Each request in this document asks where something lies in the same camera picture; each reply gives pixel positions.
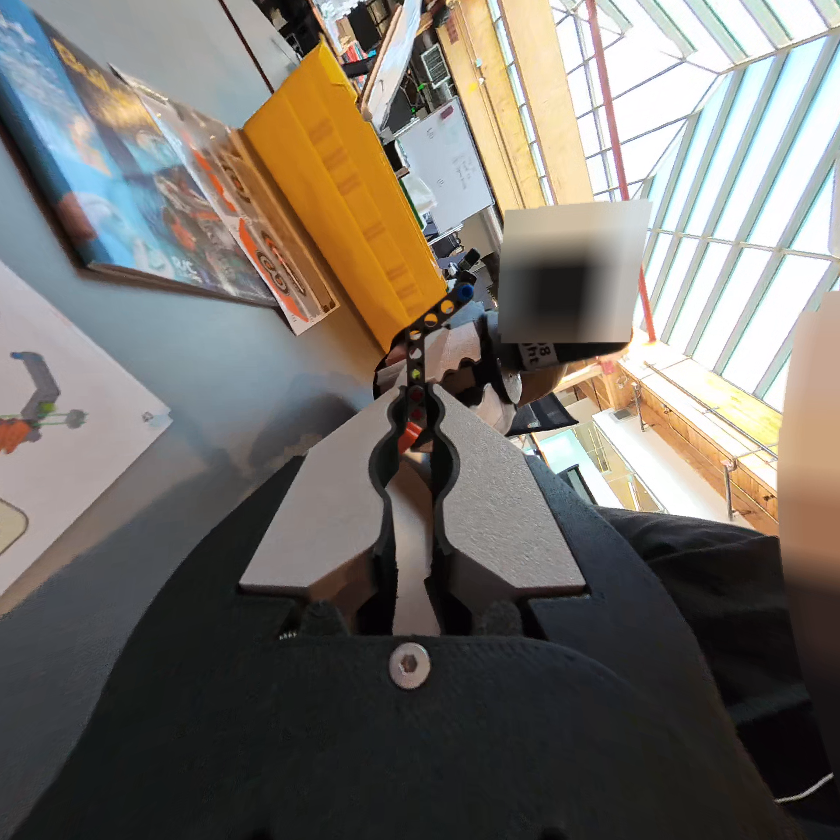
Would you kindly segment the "tilted white board panel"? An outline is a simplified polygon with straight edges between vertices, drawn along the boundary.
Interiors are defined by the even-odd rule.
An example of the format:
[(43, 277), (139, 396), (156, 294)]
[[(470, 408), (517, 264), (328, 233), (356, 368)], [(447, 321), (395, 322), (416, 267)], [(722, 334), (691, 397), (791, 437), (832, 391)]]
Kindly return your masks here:
[(359, 109), (362, 119), (376, 132), (384, 127), (396, 90), (405, 75), (422, 12), (421, 1), (404, 1), (394, 10), (382, 46), (367, 74)]

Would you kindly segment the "whiteboard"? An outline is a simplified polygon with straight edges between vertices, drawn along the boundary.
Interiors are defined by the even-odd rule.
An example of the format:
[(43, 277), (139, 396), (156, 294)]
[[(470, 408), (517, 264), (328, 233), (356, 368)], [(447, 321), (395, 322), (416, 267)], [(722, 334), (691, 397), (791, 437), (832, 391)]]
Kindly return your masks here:
[(452, 98), (395, 136), (409, 172), (429, 187), (434, 205), (429, 213), (437, 232), (447, 235), (494, 203), (466, 115)]

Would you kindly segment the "black mesh chair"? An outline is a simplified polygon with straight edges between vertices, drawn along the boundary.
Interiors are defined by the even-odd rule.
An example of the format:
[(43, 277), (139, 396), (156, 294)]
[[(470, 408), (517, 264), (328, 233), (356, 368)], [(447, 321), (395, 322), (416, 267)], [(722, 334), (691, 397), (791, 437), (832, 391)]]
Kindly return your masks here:
[(562, 404), (559, 396), (552, 392), (519, 408), (514, 414), (506, 436), (510, 438), (555, 432), (578, 423), (579, 421)]

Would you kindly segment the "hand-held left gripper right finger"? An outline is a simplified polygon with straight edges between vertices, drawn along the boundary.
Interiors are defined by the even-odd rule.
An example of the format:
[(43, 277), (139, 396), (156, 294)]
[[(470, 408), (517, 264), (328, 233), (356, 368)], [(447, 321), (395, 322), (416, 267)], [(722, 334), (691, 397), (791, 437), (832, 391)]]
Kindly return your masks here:
[(439, 385), (427, 388), (440, 632), (468, 635), (497, 602), (580, 596), (584, 575), (528, 458)]

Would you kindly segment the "printed sticker sheet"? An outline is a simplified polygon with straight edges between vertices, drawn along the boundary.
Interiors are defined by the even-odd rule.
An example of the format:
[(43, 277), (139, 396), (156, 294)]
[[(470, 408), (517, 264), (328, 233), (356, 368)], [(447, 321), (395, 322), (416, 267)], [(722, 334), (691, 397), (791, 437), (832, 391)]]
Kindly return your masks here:
[(241, 132), (110, 65), (143, 104), (299, 335), (340, 307), (310, 237)]

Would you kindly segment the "grey desk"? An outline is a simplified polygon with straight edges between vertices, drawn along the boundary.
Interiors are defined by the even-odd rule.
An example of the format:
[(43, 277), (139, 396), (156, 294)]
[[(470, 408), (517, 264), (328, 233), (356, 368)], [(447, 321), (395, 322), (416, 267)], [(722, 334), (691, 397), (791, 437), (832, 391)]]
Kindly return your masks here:
[(60, 771), (146, 607), (195, 546), (371, 400), (378, 342), (341, 289), (280, 315), (100, 280), (61, 238), (2, 125), (2, 261), (171, 409), (173, 422), (2, 595), (2, 838)]

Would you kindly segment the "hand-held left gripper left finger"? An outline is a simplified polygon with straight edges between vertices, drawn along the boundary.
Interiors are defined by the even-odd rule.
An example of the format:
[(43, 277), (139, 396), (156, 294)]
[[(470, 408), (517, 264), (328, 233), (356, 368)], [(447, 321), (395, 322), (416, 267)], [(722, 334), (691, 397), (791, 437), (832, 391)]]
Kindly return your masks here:
[(397, 565), (389, 482), (403, 389), (392, 388), (306, 454), (239, 579), (242, 592), (326, 601), (361, 634), (389, 635)]

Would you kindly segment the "blue cover booklet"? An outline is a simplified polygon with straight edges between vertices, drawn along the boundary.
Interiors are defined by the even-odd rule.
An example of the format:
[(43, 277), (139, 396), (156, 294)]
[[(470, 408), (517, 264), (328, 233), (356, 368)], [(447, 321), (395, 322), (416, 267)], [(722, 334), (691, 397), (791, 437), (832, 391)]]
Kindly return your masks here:
[(1, 2), (1, 112), (89, 270), (279, 308), (139, 97), (24, 2)]

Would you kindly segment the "grey bent toy beam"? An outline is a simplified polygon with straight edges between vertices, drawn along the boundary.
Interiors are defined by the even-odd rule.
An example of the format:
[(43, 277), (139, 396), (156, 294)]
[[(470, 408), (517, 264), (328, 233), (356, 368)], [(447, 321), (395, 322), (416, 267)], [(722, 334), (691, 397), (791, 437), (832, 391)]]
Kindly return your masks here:
[(451, 291), (410, 324), (404, 333), (407, 349), (405, 420), (413, 421), (423, 430), (427, 428), (428, 402), (426, 337), (432, 331), (444, 327), (460, 309), (473, 300), (475, 287), (466, 281), (468, 274), (462, 272), (462, 280), (456, 282)]

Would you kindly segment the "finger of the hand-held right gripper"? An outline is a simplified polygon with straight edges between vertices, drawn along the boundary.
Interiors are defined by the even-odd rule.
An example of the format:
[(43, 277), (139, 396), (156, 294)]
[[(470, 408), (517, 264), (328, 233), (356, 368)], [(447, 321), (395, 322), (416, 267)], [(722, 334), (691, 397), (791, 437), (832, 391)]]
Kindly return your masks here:
[(487, 384), (480, 381), (482, 322), (465, 322), (429, 334), (429, 382), (440, 385), (461, 403), (482, 402)]
[(395, 341), (374, 372), (373, 397), (379, 397), (391, 390), (395, 384), (404, 382), (406, 356), (406, 342)]

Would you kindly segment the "yellow plastic bin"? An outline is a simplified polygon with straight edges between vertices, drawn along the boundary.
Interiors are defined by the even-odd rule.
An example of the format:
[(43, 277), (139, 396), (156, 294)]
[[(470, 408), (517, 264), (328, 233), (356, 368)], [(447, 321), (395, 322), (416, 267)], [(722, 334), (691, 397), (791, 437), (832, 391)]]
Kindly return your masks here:
[(383, 351), (446, 293), (433, 251), (341, 64), (322, 41), (244, 135)]

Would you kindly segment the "open white instruction manual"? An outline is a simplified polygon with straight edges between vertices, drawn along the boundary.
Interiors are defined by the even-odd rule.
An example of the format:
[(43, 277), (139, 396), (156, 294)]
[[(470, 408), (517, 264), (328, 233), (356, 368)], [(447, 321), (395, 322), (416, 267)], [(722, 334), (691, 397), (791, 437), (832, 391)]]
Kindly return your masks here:
[(172, 425), (171, 410), (1, 267), (1, 592)]

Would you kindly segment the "person's black shirt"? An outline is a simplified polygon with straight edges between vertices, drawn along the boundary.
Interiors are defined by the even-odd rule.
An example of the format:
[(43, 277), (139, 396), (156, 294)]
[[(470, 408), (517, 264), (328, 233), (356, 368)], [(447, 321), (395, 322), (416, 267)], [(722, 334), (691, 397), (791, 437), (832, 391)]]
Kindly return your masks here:
[(807, 838), (838, 838), (838, 789), (795, 648), (780, 541), (719, 521), (598, 511), (686, 619), (773, 798)]

